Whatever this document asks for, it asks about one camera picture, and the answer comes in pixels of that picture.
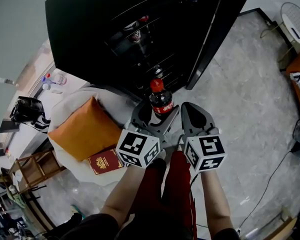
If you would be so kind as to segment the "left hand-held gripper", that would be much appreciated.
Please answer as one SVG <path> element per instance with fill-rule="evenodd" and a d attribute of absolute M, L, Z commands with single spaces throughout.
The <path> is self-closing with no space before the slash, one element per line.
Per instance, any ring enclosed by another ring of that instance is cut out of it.
<path fill-rule="evenodd" d="M 140 102 L 133 109 L 130 121 L 123 126 L 116 146 L 118 158 L 127 166 L 145 169 L 156 158 L 164 156 L 169 143 L 168 133 L 179 112 L 180 106 L 176 105 L 162 124 L 149 125 L 152 106 L 146 101 Z"/>

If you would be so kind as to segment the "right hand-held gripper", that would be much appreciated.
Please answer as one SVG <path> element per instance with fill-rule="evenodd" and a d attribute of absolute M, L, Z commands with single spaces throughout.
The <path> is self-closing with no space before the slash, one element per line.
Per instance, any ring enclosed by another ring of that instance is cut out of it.
<path fill-rule="evenodd" d="M 227 157 L 227 149 L 212 116 L 202 107 L 184 102 L 181 122 L 181 148 L 192 169 L 204 172 L 219 168 Z"/>

